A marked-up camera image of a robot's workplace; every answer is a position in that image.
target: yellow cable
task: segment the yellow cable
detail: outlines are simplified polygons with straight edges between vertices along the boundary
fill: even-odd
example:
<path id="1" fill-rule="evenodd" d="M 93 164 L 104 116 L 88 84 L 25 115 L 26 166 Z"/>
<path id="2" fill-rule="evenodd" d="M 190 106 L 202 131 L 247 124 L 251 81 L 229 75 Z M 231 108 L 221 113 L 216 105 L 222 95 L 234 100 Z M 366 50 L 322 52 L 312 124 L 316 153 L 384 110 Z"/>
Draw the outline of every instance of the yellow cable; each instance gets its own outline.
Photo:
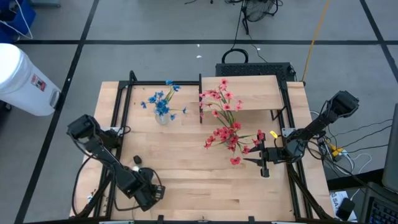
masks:
<path id="1" fill-rule="evenodd" d="M 318 37 L 318 33 L 319 33 L 319 30 L 321 29 L 321 25 L 322 25 L 322 22 L 323 22 L 323 18 L 325 18 L 326 10 L 328 10 L 328 7 L 329 7 L 329 0 L 326 0 L 326 4 L 325 4 L 325 7 L 323 8 L 323 12 L 322 12 L 322 15 L 321 15 L 321 20 L 320 20 L 319 23 L 318 23 L 318 27 L 317 27 L 317 29 L 316 29 L 316 31 L 315 31 L 315 35 L 313 36 L 313 39 L 312 39 L 312 42 L 311 42 L 310 50 L 308 51 L 307 61 L 305 61 L 304 74 L 303 74 L 303 78 L 301 79 L 301 82 L 304 82 L 304 81 L 305 81 L 305 76 L 306 76 L 306 74 L 307 74 L 308 62 L 309 62 L 310 59 L 311 59 L 311 53 L 312 53 L 313 43 L 315 42 L 315 40 L 316 40 L 317 37 Z"/>

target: wooden board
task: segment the wooden board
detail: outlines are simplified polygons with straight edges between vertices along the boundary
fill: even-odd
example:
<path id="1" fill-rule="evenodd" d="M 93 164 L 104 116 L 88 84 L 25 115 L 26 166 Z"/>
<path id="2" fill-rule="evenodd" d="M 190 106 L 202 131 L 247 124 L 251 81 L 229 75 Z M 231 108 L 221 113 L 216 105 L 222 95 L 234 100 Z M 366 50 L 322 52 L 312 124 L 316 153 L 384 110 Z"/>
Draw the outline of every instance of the wooden board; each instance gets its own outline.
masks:
<path id="1" fill-rule="evenodd" d="M 206 77 L 201 79 L 202 92 L 217 90 L 222 78 L 228 80 L 228 91 L 234 95 L 231 106 L 235 102 L 244 102 L 242 110 L 278 110 L 282 109 L 282 98 L 279 94 L 275 75 L 256 75 L 245 77 Z M 204 107 L 203 112 L 211 111 Z"/>
<path id="2" fill-rule="evenodd" d="M 117 82 L 104 82 L 101 87 L 95 117 L 102 126 L 109 126 L 111 121 L 117 85 Z M 288 83 L 288 86 L 296 127 L 304 127 L 311 122 L 311 117 L 303 85 Z M 162 89 L 167 90 L 167 87 L 135 86 L 132 91 L 127 118 L 132 133 L 124 138 L 121 162 L 131 167 L 133 156 L 140 155 L 144 166 L 155 169 L 167 188 L 165 198 L 150 211 L 134 211 L 136 220 L 156 220 L 158 215 L 164 215 L 165 220 L 247 220 L 248 216 L 255 216 L 259 221 L 294 219 L 284 165 L 269 164 L 271 177 L 265 179 L 253 163 L 244 161 L 232 166 L 229 163 L 232 153 L 222 145 L 204 149 L 205 139 L 219 124 L 212 117 L 199 124 L 197 86 L 183 86 L 170 103 L 175 109 L 186 106 L 187 114 L 178 113 L 177 119 L 168 126 L 159 126 L 151 105 L 144 110 L 139 102 Z M 269 111 L 240 111 L 238 120 L 243 123 L 241 134 L 253 134 L 257 129 L 279 133 L 277 121 L 271 120 Z M 271 140 L 272 137 L 267 134 L 266 138 Z M 257 156 L 252 153 L 246 157 Z M 81 173 L 77 205 L 83 206 L 87 194 L 98 186 L 101 164 L 92 162 L 91 167 Z M 308 188 L 332 215 L 322 163 L 309 154 L 303 158 L 303 163 Z M 122 208 L 134 205 L 134 199 L 129 200 L 119 190 L 116 198 Z M 112 212 L 112 219 L 132 219 L 132 216 L 131 211 L 114 209 Z"/>

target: white bucket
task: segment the white bucket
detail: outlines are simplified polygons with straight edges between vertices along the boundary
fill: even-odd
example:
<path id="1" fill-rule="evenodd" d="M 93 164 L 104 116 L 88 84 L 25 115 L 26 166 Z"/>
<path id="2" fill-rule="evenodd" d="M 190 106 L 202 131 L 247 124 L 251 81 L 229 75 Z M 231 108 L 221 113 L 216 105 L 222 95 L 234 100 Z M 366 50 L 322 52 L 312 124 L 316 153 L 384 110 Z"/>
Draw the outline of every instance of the white bucket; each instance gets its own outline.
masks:
<path id="1" fill-rule="evenodd" d="M 36 116 L 50 115 L 60 96 L 54 85 L 19 48 L 0 44 L 0 100 Z"/>

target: black metal frame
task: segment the black metal frame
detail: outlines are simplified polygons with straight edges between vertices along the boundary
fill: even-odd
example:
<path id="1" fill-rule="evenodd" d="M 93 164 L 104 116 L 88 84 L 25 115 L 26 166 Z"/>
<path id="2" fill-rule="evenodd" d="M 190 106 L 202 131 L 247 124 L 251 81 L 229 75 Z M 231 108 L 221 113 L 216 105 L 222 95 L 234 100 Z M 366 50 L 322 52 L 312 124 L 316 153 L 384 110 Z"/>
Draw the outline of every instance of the black metal frame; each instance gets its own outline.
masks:
<path id="1" fill-rule="evenodd" d="M 294 128 L 294 119 L 293 119 L 293 114 L 292 114 L 292 109 L 290 105 L 290 99 L 289 99 L 289 92 L 287 89 L 287 79 L 285 74 L 277 74 L 276 75 L 277 80 L 278 80 L 278 86 L 280 88 L 280 92 L 282 95 L 282 99 L 284 102 L 284 107 L 281 110 L 277 110 L 277 116 L 274 117 L 272 115 L 272 119 L 275 120 L 278 118 L 279 120 L 279 126 L 280 126 L 280 131 L 282 132 L 282 128 L 285 127 L 285 121 L 284 121 L 284 116 L 283 116 L 283 110 L 286 110 L 287 112 L 287 119 L 289 121 L 289 126 L 291 128 Z M 201 92 L 201 74 L 199 74 L 199 81 L 177 81 L 174 82 L 176 85 L 198 85 L 199 86 L 199 92 Z M 125 126 L 127 124 L 127 114 L 129 110 L 129 103 L 131 99 L 131 93 L 132 93 L 132 88 L 134 85 L 165 85 L 164 81 L 138 81 L 134 72 L 130 71 L 129 74 L 129 80 L 128 81 L 119 81 L 118 85 L 118 92 L 116 93 L 116 100 L 114 104 L 114 109 L 113 109 L 113 115 L 111 119 L 111 126 L 116 126 L 117 120 L 118 120 L 118 114 L 119 114 L 119 109 L 120 109 L 120 104 L 121 104 L 121 97 L 123 95 L 123 90 L 127 88 L 127 93 L 126 93 L 126 98 L 124 102 L 124 108 L 123 108 L 123 114 L 121 118 L 121 127 Z M 121 150 L 123 148 L 123 138 L 121 139 L 121 145 L 116 149 L 115 157 L 117 159 L 120 159 L 121 156 Z M 288 169 L 294 169 L 292 164 L 286 164 Z M 297 163 L 297 171 L 298 175 L 300 177 L 301 182 L 303 183 L 304 186 L 306 185 L 305 182 L 305 175 L 304 175 L 304 169 L 301 161 Z M 40 223 L 48 223 L 48 224 L 56 224 L 56 223 L 98 223 L 98 222 L 105 222 L 105 221 L 111 221 L 111 212 L 112 212 L 112 206 L 113 206 L 113 197 L 115 193 L 115 187 L 116 183 L 114 183 L 112 178 L 109 178 L 109 173 L 108 171 L 103 168 L 101 172 L 101 178 L 99 185 L 100 186 L 107 186 L 109 183 L 111 183 L 111 187 L 109 190 L 109 198 L 107 200 L 107 205 L 106 205 L 106 211 L 105 211 L 105 216 L 101 216 L 101 207 L 102 207 L 102 199 L 103 199 L 103 190 L 105 190 L 106 187 L 103 188 L 103 190 L 98 189 L 96 193 L 94 194 L 93 197 L 101 197 L 100 200 L 98 200 L 98 203 L 95 205 L 94 208 L 94 217 L 86 217 L 86 218 L 71 218 L 68 220 L 53 220 L 53 221 L 48 221 L 48 222 L 40 222 Z M 309 202 L 305 197 L 303 197 L 304 205 L 305 205 L 305 213 L 306 213 L 306 218 L 302 218 L 300 215 L 300 207 L 299 207 L 299 201 L 297 198 L 297 191 L 296 191 L 296 185 L 295 182 L 292 180 L 291 177 L 289 177 L 289 186 L 290 186 L 290 193 L 292 197 L 292 205 L 293 205 L 293 211 L 294 211 L 294 216 L 296 221 L 298 222 L 299 220 L 305 220 L 305 221 L 313 221 L 316 223 L 317 221 L 321 220 L 314 220 L 312 216 L 312 209 L 310 207 Z M 206 220 L 193 220 L 193 221 L 165 221 L 163 215 L 158 216 L 158 220 L 136 220 L 134 223 L 138 224 L 163 224 L 163 223 L 192 223 L 192 224 L 197 224 L 198 222 L 207 222 Z M 255 221 L 254 217 L 248 217 L 248 221 L 246 222 L 224 222 L 224 221 L 209 221 L 211 223 L 217 223 L 217 224 L 224 224 L 224 223 L 234 223 L 234 224 L 255 224 L 255 223 L 271 223 L 271 222 L 257 222 Z"/>

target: trash can label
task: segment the trash can label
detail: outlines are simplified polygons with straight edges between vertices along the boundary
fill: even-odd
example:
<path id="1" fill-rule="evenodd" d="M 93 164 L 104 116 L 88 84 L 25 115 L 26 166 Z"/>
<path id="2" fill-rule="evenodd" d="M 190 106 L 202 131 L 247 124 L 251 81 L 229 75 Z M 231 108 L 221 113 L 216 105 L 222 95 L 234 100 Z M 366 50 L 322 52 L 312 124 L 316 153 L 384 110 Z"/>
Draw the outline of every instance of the trash can label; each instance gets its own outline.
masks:
<path id="1" fill-rule="evenodd" d="M 46 84 L 36 74 L 33 74 L 32 81 L 30 81 L 30 82 L 31 82 L 31 84 L 36 86 L 38 89 L 44 91 Z"/>

